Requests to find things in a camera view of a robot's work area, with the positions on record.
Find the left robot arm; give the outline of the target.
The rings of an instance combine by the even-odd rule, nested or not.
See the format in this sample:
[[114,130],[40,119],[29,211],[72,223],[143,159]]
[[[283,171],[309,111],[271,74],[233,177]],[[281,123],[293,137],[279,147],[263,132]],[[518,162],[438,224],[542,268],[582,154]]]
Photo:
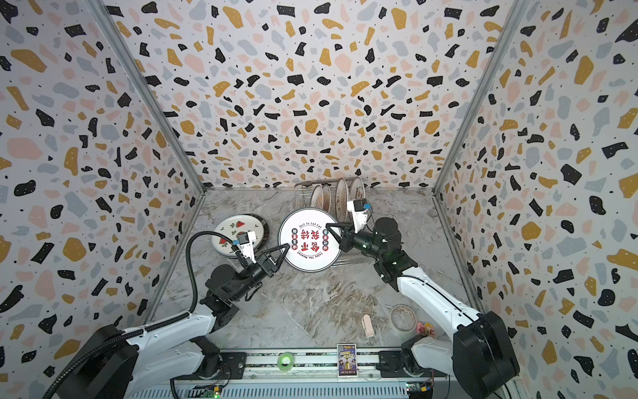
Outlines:
[[241,272],[217,267],[192,311],[137,328],[99,329],[44,396],[126,398],[173,378],[215,374],[222,357],[208,334],[227,325],[239,311],[236,302],[252,299],[262,281],[279,271],[289,249],[266,249]]

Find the red character white plate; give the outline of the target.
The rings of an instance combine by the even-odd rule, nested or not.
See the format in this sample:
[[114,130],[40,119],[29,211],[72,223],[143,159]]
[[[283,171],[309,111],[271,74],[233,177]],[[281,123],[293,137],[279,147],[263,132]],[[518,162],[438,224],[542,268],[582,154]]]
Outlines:
[[326,226],[336,223],[322,209],[305,208],[292,212],[281,224],[277,238],[280,245],[290,246],[285,260],[304,273],[317,273],[333,266],[341,250]]

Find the fruit patterned white plate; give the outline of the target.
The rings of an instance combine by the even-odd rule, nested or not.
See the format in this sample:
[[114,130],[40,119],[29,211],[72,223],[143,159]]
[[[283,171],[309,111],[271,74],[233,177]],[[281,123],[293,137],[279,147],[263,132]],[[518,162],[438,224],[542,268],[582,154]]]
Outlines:
[[[231,216],[221,221],[214,231],[235,240],[240,233],[254,231],[257,234],[254,249],[259,249],[264,244],[264,228],[261,222],[255,217],[255,214],[238,214]],[[218,254],[228,258],[236,257],[231,249],[231,244],[226,239],[214,236],[211,238],[211,244]]]

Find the dark rimmed cream plate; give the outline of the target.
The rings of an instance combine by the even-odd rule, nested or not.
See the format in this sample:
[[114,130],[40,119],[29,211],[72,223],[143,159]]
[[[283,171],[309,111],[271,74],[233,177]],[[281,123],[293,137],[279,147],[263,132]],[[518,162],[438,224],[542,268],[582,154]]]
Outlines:
[[262,226],[264,228],[263,242],[266,243],[268,241],[269,236],[270,236],[270,226],[269,226],[268,222],[266,221],[266,219],[264,219],[262,216],[255,215],[255,217],[261,222],[261,224],[262,224]]

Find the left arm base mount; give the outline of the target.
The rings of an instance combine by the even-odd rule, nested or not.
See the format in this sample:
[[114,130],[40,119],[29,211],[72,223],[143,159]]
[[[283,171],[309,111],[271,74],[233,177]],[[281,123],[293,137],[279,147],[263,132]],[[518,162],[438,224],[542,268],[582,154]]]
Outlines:
[[244,377],[247,357],[246,352],[222,352],[207,356],[194,373],[176,377],[176,380],[208,383],[241,380]]

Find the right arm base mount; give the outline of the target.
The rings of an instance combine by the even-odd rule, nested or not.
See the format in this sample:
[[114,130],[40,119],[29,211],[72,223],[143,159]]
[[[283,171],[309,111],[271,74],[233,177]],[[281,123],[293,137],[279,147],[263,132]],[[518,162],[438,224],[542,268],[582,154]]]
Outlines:
[[379,362],[375,368],[380,371],[383,378],[430,378],[446,377],[446,374],[433,368],[419,366],[407,351],[380,351],[378,352]]

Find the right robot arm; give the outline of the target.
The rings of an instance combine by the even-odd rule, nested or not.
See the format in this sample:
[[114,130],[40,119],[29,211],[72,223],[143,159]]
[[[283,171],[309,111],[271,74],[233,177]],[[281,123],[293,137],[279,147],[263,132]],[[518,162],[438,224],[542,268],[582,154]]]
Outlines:
[[329,223],[326,229],[341,251],[356,249],[371,257],[382,281],[424,309],[449,338],[439,342],[414,337],[402,344],[399,360],[383,363],[380,369],[401,369],[414,376],[434,369],[455,377],[472,398],[495,394],[519,374],[503,319],[465,305],[427,276],[402,249],[394,219],[378,219],[373,231],[344,223]]

